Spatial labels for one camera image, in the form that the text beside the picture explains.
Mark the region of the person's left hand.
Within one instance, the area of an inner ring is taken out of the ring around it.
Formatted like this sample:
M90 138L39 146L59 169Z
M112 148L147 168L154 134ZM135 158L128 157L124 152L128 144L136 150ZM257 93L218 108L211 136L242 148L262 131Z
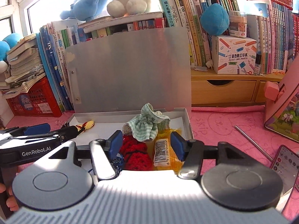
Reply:
M13 195L12 187L6 187L3 183L0 183L0 192L6 192L8 194L8 199L6 201L6 205L10 209L10 211L19 210L19 206L17 204L16 198Z

